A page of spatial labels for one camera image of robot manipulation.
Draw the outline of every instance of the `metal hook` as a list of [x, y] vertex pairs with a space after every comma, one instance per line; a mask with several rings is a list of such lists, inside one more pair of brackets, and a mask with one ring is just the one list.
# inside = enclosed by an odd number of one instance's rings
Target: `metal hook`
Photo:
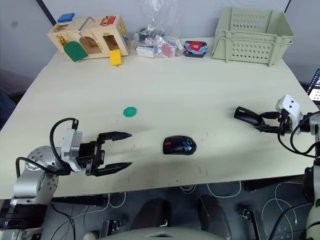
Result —
[[86, 20], [84, 21], [84, 23], [81, 25], [81, 27], [80, 27], [79, 30], [78, 30], [78, 33], [79, 33], [79, 35], [80, 35], [82, 38], [84, 38], [84, 36], [83, 36], [82, 33], [81, 33], [81, 29], [86, 25], [86, 23], [89, 21], [89, 19], [91, 19], [94, 23], [96, 22], [91, 16], [88, 16], [88, 17], [86, 18]]

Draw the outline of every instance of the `table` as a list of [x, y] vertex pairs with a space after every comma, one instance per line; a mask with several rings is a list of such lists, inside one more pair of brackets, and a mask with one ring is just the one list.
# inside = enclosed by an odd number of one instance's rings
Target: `table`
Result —
[[[213, 39], [196, 40], [211, 46]], [[282, 60], [273, 67], [225, 63], [210, 54], [171, 59], [131, 54], [122, 60], [115, 67], [108, 58], [73, 63], [55, 54], [0, 132], [0, 199], [12, 197], [15, 159], [49, 145], [52, 125], [66, 117], [79, 120], [83, 142], [94, 141], [98, 133], [131, 133], [133, 137], [104, 144], [104, 163], [133, 164], [112, 175], [82, 171], [61, 176], [55, 197], [299, 175], [312, 165], [313, 159], [285, 150], [275, 134], [233, 118], [237, 106], [274, 111], [285, 94], [300, 103], [304, 114], [317, 110]], [[136, 116], [125, 117], [126, 107], [136, 107]], [[57, 128], [56, 146], [66, 128], [70, 123]], [[163, 140], [172, 135], [192, 137], [196, 152], [163, 155]], [[295, 141], [303, 150], [314, 137], [302, 133]]]

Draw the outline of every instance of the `cable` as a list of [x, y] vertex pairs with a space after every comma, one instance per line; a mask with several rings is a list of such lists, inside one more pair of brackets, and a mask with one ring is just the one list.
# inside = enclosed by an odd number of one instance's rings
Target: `cable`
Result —
[[49, 140], [50, 140], [50, 146], [51, 146], [51, 150], [53, 152], [53, 155], [55, 156], [55, 158], [57, 159], [57, 161], [61, 164], [62, 167], [64, 167], [64, 169], [68, 170], [70, 169], [70, 166], [65, 163], [61, 157], [59, 156], [59, 154], [57, 153], [57, 150], [56, 150], [56, 147], [55, 147], [55, 143], [54, 143], [54, 133], [55, 133], [55, 130], [56, 128], [64, 123], [64, 122], [67, 122], [67, 121], [72, 121], [72, 129], [75, 129], [77, 130], [78, 128], [78, 120], [73, 118], [73, 117], [67, 117], [67, 118], [64, 118], [64, 119], [61, 119], [60, 121], [57, 121], [53, 127], [51, 128], [51, 131], [50, 131], [50, 135], [49, 135]]
[[[109, 207], [109, 204], [110, 204], [110, 197], [108, 197], [108, 202], [106, 203], [106, 206], [105, 206], [103, 209], [93, 210], [93, 211], [88, 211], [88, 212], [80, 213], [80, 214], [77, 215], [77, 216], [71, 217], [71, 219], [73, 220], [73, 219], [76, 219], [76, 218], [78, 218], [78, 217], [81, 217], [81, 216], [84, 216], [84, 215], [87, 215], [87, 214], [91, 214], [91, 213], [103, 212], [104, 210], [106, 210], [106, 209]], [[57, 229], [56, 229], [56, 230], [53, 232], [53, 234], [51, 235], [50, 240], [53, 239], [53, 237], [54, 237], [54, 235], [56, 234], [56, 232], [57, 232], [65, 223], [67, 223], [68, 221], [69, 221], [69, 220], [64, 221], [63, 223], [61, 223], [61, 224], [57, 227]]]
[[278, 226], [279, 226], [279, 224], [280, 224], [280, 221], [282, 220], [282, 218], [284, 217], [284, 215], [286, 215], [287, 212], [289, 212], [289, 211], [291, 211], [291, 210], [293, 210], [293, 209], [302, 208], [302, 207], [304, 207], [304, 206], [308, 206], [308, 205], [311, 205], [311, 204], [312, 204], [311, 202], [302, 203], [302, 204], [299, 204], [299, 205], [296, 205], [296, 206], [292, 206], [292, 207], [284, 210], [284, 211], [280, 214], [280, 216], [278, 217], [278, 219], [276, 220], [276, 222], [275, 222], [275, 224], [274, 224], [274, 227], [273, 227], [273, 229], [272, 229], [272, 232], [271, 232], [270, 237], [269, 237], [268, 240], [272, 240], [272, 239], [274, 238], [275, 233], [276, 233], [276, 230], [277, 230], [277, 228], [278, 228]]
[[[280, 186], [280, 185], [282, 185], [282, 184], [299, 184], [299, 185], [301, 185], [301, 184], [303, 184], [303, 183], [300, 183], [300, 182], [294, 182], [294, 181], [286, 181], [286, 182], [282, 182], [282, 183], [279, 183], [276, 187], [275, 187], [275, 189], [274, 189], [274, 198], [276, 199], [276, 203], [277, 203], [277, 205], [278, 205], [278, 207], [281, 209], [281, 211], [283, 212], [284, 210], [282, 209], [282, 207], [280, 206], [280, 204], [279, 204], [279, 202], [278, 202], [278, 200], [277, 199], [279, 199], [279, 198], [277, 198], [277, 189], [278, 189], [278, 187]], [[294, 213], [294, 224], [296, 225], [297, 223], [298, 223], [298, 219], [297, 219], [297, 214], [296, 214], [296, 211], [295, 210], [293, 210], [293, 213]]]
[[111, 200], [110, 200], [109, 205], [110, 205], [110, 207], [112, 207], [112, 208], [114, 208], [114, 209], [118, 209], [118, 208], [122, 207], [122, 206], [123, 206], [123, 204], [125, 204], [126, 199], [127, 199], [127, 192], [124, 192], [123, 201], [122, 201], [122, 203], [121, 203], [120, 205], [118, 205], [118, 206], [114, 206], [114, 205], [112, 205], [112, 204], [111, 204]]
[[[277, 201], [279, 200], [279, 201], [281, 201], [281, 202], [283, 202], [283, 203], [287, 204], [290, 208], [292, 208], [292, 206], [291, 206], [288, 202], [286, 202], [285, 200], [282, 200], [282, 199], [280, 199], [280, 198], [271, 198], [271, 199], [269, 199], [268, 201], [266, 201], [266, 203], [263, 205], [263, 208], [262, 208], [262, 211], [261, 211], [261, 220], [262, 220], [262, 222], [264, 221], [264, 210], [265, 210], [265, 208], [266, 208], [267, 204], [268, 204], [268, 203], [270, 203], [271, 201], [274, 201], [274, 200], [277, 200]], [[295, 219], [297, 219], [296, 211], [295, 211], [295, 210], [293, 210], [293, 212], [294, 212], [294, 215], [295, 215]], [[293, 229], [292, 229], [291, 222], [289, 221], [289, 219], [288, 219], [288, 217], [287, 217], [287, 216], [285, 216], [285, 218], [286, 218], [286, 220], [287, 220], [287, 221], [288, 221], [288, 223], [289, 223], [290, 230], [291, 230], [291, 240], [293, 240], [294, 232], [293, 232]], [[265, 232], [265, 235], [266, 235], [267, 237], [269, 237], [269, 235], [268, 235], [268, 233], [267, 233], [266, 229], [264, 229], [264, 232]]]
[[196, 185], [186, 185], [179, 187], [184, 194], [192, 194], [196, 190]]
[[68, 232], [66, 231], [59, 240], [62, 240], [67, 235], [67, 233]]
[[280, 133], [281, 133], [281, 130], [282, 130], [283, 126], [284, 126], [284, 121], [282, 120], [282, 121], [280, 122], [280, 124], [279, 124], [278, 132], [277, 132], [277, 138], [278, 138], [279, 143], [280, 143], [285, 149], [287, 149], [288, 151], [290, 151], [290, 152], [292, 152], [292, 153], [294, 153], [294, 154], [303, 155], [303, 156], [309, 157], [309, 158], [315, 158], [315, 156], [313, 156], [313, 155], [308, 155], [308, 154], [305, 154], [305, 153], [303, 153], [303, 152], [295, 151], [295, 150], [292, 150], [291, 148], [289, 148], [288, 146], [286, 146], [286, 145], [282, 142], [282, 140], [281, 140], [281, 138], [280, 138]]
[[286, 5], [284, 12], [287, 12], [290, 3], [291, 3], [291, 0], [288, 1], [288, 4]]
[[[85, 206], [85, 208], [82, 210], [81, 214], [86, 213], [88, 211], [88, 209], [89, 209], [89, 206]], [[82, 225], [83, 225], [84, 232], [86, 232], [86, 225], [85, 225], [86, 216], [87, 215], [84, 215], [83, 216], [83, 220], [82, 220]]]
[[216, 198], [221, 198], [221, 199], [233, 198], [233, 197], [239, 195], [239, 193], [241, 192], [241, 181], [239, 181], [239, 191], [238, 191], [236, 194], [231, 195], [231, 196], [218, 196], [218, 195], [215, 195], [215, 194], [213, 194], [213, 192], [211, 191], [211, 189], [210, 189], [210, 187], [209, 187], [209, 184], [207, 184], [206, 186], [207, 186], [207, 188], [208, 188], [208, 190], [209, 190], [209, 193], [210, 193], [212, 196], [214, 196], [214, 197], [216, 197]]
[[29, 159], [29, 158], [26, 158], [26, 157], [23, 157], [23, 156], [20, 156], [18, 157], [16, 160], [15, 160], [15, 172], [16, 172], [16, 177], [19, 178], [20, 177], [20, 160], [22, 161], [25, 161], [27, 163], [30, 163], [32, 165], [35, 165], [36, 167], [42, 169], [43, 171], [45, 171], [46, 173], [48, 174], [56, 174], [55, 171], [52, 171], [50, 170], [49, 168], [46, 168], [45, 166], [42, 166], [41, 164]]
[[307, 153], [309, 153], [315, 146], [317, 146], [317, 142], [316, 142], [316, 143], [312, 144], [307, 151], [305, 151], [305, 152], [300, 152], [300, 151], [295, 147], [295, 145], [294, 145], [294, 136], [295, 136], [296, 131], [300, 128], [300, 126], [301, 126], [302, 124], [304, 124], [304, 123], [305, 123], [306, 121], [308, 121], [311, 117], [313, 117], [313, 116], [315, 116], [315, 115], [317, 115], [317, 114], [319, 114], [319, 113], [320, 113], [320, 111], [316, 111], [316, 112], [310, 114], [309, 116], [307, 116], [306, 118], [304, 118], [302, 121], [300, 121], [300, 122], [298, 123], [298, 125], [295, 127], [295, 129], [292, 131], [291, 136], [290, 136], [290, 145], [291, 145], [291, 147], [292, 147], [296, 152], [301, 153], [301, 154], [307, 154]]
[[64, 212], [62, 212], [62, 211], [57, 210], [52, 203], [51, 203], [51, 207], [52, 207], [52, 209], [53, 209], [54, 211], [56, 211], [57, 213], [66, 216], [66, 218], [69, 220], [69, 222], [70, 222], [70, 224], [71, 224], [71, 226], [72, 226], [72, 230], [73, 230], [73, 240], [76, 240], [75, 222], [71, 219], [71, 217], [70, 217], [68, 214], [66, 214], [66, 213], [64, 213]]
[[21, 229], [19, 229], [19, 231], [18, 231], [18, 234], [16, 235], [16, 238], [15, 238], [15, 240], [18, 240], [18, 237], [19, 237], [19, 233], [20, 233], [20, 230], [21, 230]]

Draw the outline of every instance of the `light green basket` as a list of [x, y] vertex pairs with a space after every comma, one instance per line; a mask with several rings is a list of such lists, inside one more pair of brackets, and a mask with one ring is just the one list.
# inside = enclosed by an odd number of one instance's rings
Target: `light green basket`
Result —
[[212, 58], [278, 63], [295, 36], [284, 12], [226, 7], [214, 36]]

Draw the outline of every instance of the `plastic bag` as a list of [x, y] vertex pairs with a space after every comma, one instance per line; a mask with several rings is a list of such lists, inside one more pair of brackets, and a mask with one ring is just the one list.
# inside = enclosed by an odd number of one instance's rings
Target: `plastic bag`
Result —
[[134, 34], [140, 57], [174, 58], [182, 55], [179, 40], [178, 0], [140, 0], [146, 25]]

